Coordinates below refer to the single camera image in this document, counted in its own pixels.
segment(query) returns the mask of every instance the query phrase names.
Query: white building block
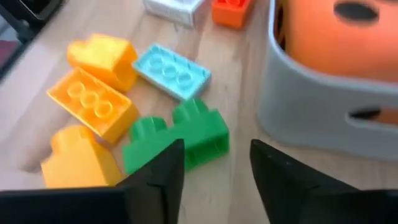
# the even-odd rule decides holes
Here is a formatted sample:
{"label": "white building block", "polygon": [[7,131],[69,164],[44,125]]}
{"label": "white building block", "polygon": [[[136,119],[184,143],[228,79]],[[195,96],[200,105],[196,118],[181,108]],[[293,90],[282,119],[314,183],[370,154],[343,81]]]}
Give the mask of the white building block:
{"label": "white building block", "polygon": [[146,10],[157,16],[194,27],[206,15],[210,0],[143,0]]}

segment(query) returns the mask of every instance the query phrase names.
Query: light blue building block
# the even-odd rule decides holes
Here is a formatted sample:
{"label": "light blue building block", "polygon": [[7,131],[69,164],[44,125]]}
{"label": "light blue building block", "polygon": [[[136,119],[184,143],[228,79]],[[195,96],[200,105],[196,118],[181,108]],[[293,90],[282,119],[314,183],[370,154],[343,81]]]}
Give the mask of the light blue building block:
{"label": "light blue building block", "polygon": [[152,45],[134,68],[157,87],[179,100],[197,96],[210,81],[208,69],[160,45]]}

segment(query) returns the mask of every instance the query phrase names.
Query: orange building block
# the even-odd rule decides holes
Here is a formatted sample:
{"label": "orange building block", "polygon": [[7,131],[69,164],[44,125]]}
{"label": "orange building block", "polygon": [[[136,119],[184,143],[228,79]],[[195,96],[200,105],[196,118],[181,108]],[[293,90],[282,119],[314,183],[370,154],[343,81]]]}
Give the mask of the orange building block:
{"label": "orange building block", "polygon": [[53,154],[41,163],[48,188],[112,186],[123,179],[112,154],[87,127],[59,131],[51,146]]}
{"label": "orange building block", "polygon": [[211,5],[213,21],[235,29],[243,27],[254,0],[214,0]]}
{"label": "orange building block", "polygon": [[138,74],[131,64],[138,56],[132,44],[124,39],[94,34],[68,47],[67,58],[73,67],[80,67],[109,86],[127,92]]}
{"label": "orange building block", "polygon": [[80,68],[74,68],[47,94],[110,143],[139,117],[129,98]]}

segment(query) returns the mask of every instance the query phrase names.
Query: gray plastic container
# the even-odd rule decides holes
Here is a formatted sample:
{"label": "gray plastic container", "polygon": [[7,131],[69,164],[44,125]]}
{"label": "gray plastic container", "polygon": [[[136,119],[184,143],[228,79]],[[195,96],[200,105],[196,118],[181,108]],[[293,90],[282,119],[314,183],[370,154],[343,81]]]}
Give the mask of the gray plastic container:
{"label": "gray plastic container", "polygon": [[272,138],[290,145],[398,159],[398,126],[349,117],[372,106],[398,108],[398,85],[333,77],[298,64],[275,40],[275,4],[270,0],[260,125]]}

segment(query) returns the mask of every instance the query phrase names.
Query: building block stud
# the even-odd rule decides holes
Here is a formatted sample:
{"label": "building block stud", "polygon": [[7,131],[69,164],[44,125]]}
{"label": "building block stud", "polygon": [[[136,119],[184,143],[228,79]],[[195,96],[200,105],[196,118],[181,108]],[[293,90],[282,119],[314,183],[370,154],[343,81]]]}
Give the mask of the building block stud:
{"label": "building block stud", "polygon": [[85,126],[71,126],[51,140],[53,154],[41,163],[48,188],[113,186],[123,176],[112,153]]}
{"label": "building block stud", "polygon": [[157,44],[134,63],[134,68],[146,80],[179,100],[197,96],[211,78],[206,68]]}
{"label": "building block stud", "polygon": [[211,5],[213,21],[235,29],[243,27],[254,0],[214,0]]}
{"label": "building block stud", "polygon": [[88,40],[74,41],[68,46],[67,59],[110,87],[127,92],[136,82],[131,64],[138,56],[132,44],[124,39],[93,34]]}
{"label": "building block stud", "polygon": [[202,100],[191,99],[172,113],[174,125],[167,128],[163,118],[145,117],[129,132],[131,144],[123,147],[124,168],[133,174],[171,142],[183,139],[185,170],[211,161],[229,150],[229,131],[218,110],[209,110]]}
{"label": "building block stud", "polygon": [[80,68],[74,68],[47,94],[110,143],[139,117],[129,98]]}

